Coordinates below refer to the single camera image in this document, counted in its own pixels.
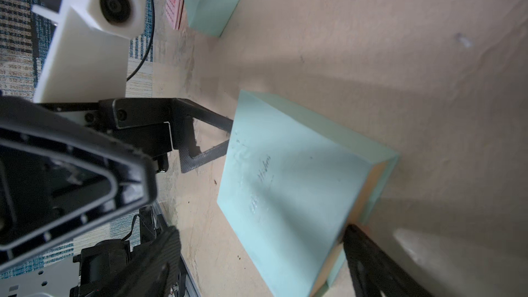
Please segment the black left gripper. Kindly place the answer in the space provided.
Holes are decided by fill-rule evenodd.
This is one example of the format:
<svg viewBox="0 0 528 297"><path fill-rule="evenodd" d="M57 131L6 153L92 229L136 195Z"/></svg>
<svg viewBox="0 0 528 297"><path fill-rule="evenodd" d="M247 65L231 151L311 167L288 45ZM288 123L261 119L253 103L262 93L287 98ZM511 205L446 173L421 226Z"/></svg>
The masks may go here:
<svg viewBox="0 0 528 297"><path fill-rule="evenodd" d="M153 202L173 148L188 173L227 153L233 125L182 98L41 106L1 98L4 271Z"/></svg>

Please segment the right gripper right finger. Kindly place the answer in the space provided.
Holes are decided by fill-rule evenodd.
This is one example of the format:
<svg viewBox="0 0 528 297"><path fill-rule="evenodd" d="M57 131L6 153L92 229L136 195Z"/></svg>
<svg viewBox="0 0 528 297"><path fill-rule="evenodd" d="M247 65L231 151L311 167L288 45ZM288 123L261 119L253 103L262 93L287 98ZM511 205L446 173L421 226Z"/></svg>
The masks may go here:
<svg viewBox="0 0 528 297"><path fill-rule="evenodd" d="M356 225L348 225L343 247L356 296L430 296Z"/></svg>

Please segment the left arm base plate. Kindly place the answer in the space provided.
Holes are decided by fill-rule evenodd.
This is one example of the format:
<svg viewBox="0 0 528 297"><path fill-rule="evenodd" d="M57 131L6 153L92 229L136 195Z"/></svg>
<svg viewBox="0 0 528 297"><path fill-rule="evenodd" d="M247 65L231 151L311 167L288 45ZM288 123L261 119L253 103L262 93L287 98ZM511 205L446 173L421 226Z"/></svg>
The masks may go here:
<svg viewBox="0 0 528 297"><path fill-rule="evenodd" d="M70 290L70 296L95 296L94 293L122 272L135 257L143 253L170 225L158 203L145 206L133 217L133 225L139 225L140 245L130 248L128 233L121 239L110 239L88 247L73 259L79 265L79 283ZM188 296L188 272L180 254L178 282L168 296Z"/></svg>

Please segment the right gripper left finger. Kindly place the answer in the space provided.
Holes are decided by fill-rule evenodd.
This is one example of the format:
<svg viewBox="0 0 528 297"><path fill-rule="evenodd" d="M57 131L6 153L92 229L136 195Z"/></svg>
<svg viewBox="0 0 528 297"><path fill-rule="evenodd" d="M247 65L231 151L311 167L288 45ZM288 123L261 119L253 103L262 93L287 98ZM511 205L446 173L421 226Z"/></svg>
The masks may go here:
<svg viewBox="0 0 528 297"><path fill-rule="evenodd" d="M95 296L168 296L180 275L180 233L168 227Z"/></svg>

